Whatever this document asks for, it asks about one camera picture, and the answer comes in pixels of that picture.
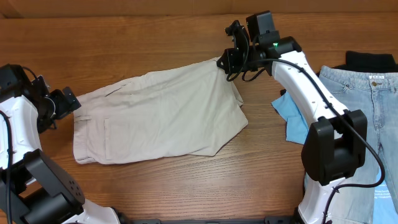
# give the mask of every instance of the wood grain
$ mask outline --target wood grain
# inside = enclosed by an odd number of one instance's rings
[[[2,19],[0,65],[17,63],[52,88],[76,95],[149,71],[220,56],[232,47],[224,28],[246,15]],[[281,36],[294,36],[315,71],[344,62],[346,50],[398,57],[397,13],[274,14]],[[72,154],[72,116],[40,135],[44,152],[85,195],[130,218],[163,220],[290,215],[302,200],[301,145],[285,141],[271,101],[283,89],[266,74],[235,84],[249,125],[215,157],[180,156],[103,166]],[[1,213],[0,223],[5,223]]]
[[[397,12],[398,1],[0,0],[0,12],[10,18],[254,14],[266,10],[272,12]]]

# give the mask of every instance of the garment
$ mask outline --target garment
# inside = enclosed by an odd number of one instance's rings
[[[304,144],[308,134],[308,125],[291,95],[286,92],[271,105],[287,122],[286,141]]]
[[[80,164],[214,156],[248,121],[216,59],[149,72],[79,96],[73,153]]]
[[[349,110],[362,110],[368,119],[367,142],[376,150],[386,168],[386,184],[398,208],[398,73],[359,73],[322,67],[320,80]],[[370,184],[379,170],[366,151],[365,164],[343,182]],[[347,187],[333,198],[335,223],[372,223],[374,189]]]

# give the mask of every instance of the denim jeans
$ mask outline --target denim jeans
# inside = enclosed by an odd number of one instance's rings
[[[386,184],[398,208],[398,73],[359,73],[322,67],[320,80],[349,110],[362,110],[368,119],[367,142],[386,168]],[[366,150],[365,164],[342,184],[375,183],[379,166]],[[333,198],[335,223],[372,223],[374,189],[345,187]]]

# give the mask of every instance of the wooden tabletop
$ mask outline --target wooden tabletop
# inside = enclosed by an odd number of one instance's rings
[[[233,47],[224,28],[249,15],[0,20],[0,65],[42,74],[76,95],[125,78],[220,56]],[[296,38],[314,71],[344,63],[345,52],[398,58],[398,14],[274,14],[281,37]],[[214,157],[180,156],[124,165],[79,165],[73,116],[40,135],[42,148],[81,185],[86,198],[130,218],[162,220],[290,215],[302,200],[301,145],[285,141],[271,101],[283,87],[266,73],[235,81],[249,120]],[[5,223],[4,213],[0,223]]]

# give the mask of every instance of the beige shorts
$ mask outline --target beige shorts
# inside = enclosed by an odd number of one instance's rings
[[[248,121],[216,59],[149,72],[79,96],[73,153],[80,164],[214,156]]]

